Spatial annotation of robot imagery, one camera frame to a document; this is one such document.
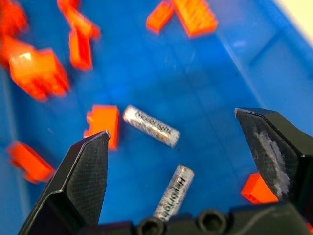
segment battery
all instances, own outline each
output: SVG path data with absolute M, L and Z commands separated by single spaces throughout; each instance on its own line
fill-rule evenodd
M 178 130 L 144 113 L 133 105 L 127 106 L 123 119 L 168 146 L 174 147 L 179 140 L 180 132 Z
M 157 206 L 154 217 L 166 222 L 172 215 L 178 213 L 194 175 L 191 169 L 178 165 Z

